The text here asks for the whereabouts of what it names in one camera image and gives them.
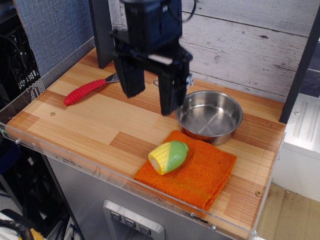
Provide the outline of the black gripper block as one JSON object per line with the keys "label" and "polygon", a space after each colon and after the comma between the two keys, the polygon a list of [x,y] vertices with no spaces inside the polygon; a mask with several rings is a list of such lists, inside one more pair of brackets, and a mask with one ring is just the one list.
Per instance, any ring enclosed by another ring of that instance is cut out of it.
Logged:
{"label": "black gripper block", "polygon": [[113,61],[128,98],[145,90],[145,73],[158,76],[161,114],[170,115],[185,100],[193,56],[179,43],[183,35],[180,0],[124,0],[126,30],[114,29]]}

